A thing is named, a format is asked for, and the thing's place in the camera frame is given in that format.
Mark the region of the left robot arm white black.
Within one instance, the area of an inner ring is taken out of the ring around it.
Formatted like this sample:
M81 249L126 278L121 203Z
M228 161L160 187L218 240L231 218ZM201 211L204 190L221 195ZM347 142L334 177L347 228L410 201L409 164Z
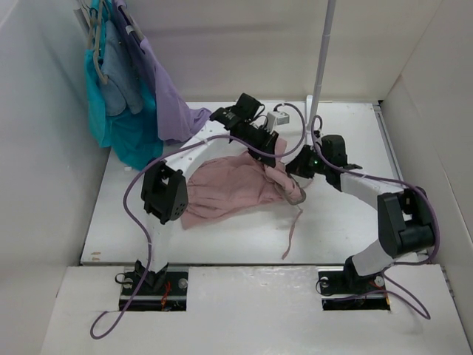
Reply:
M186 181L212 154L220 153L220 143L237 142L248 148L250 156L271 168L279 156L275 153L278 134L252 123L262 103L241 94L233 106L221 107L211 114L211 127L196 134L180 149L149 161L137 175L143 177L141 199L144 211L161 225L182 216L188 205Z

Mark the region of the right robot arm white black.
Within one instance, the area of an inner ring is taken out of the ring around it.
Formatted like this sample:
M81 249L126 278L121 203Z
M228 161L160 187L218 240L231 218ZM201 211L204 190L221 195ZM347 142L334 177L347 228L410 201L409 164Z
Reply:
M349 163L342 136L326 135L313 146L303 146L286 171L301 178L322 175L339 192L376 210L378 237L346 259L341 273L346 289L359 291L406 254L438 251L438 219L425 191L402 180L369 175L361 166Z

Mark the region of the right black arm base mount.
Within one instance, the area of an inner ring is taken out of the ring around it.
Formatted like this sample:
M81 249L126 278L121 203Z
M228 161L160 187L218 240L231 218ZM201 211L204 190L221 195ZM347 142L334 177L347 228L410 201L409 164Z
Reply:
M318 272L316 291L324 311L389 311L384 278L370 275L349 282L342 270Z

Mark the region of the pink trousers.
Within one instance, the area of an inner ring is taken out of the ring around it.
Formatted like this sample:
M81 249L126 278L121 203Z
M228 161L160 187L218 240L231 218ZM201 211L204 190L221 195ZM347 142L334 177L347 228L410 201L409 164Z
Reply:
M221 222L257 206L287 203L274 187L273 178L282 174L289 175L279 158L270 167L249 152L205 161L187 181L183 230L214 225L221 237L236 239L237 233L224 229Z

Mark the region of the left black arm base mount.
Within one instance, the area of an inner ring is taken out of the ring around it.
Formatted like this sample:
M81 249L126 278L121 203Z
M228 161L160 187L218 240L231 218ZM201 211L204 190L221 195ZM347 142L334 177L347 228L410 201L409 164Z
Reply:
M120 285L119 310L122 311L136 289L140 277L133 271L122 272L115 276ZM144 282L127 311L185 311L187 306L188 270L167 272L164 281L159 281L158 288Z

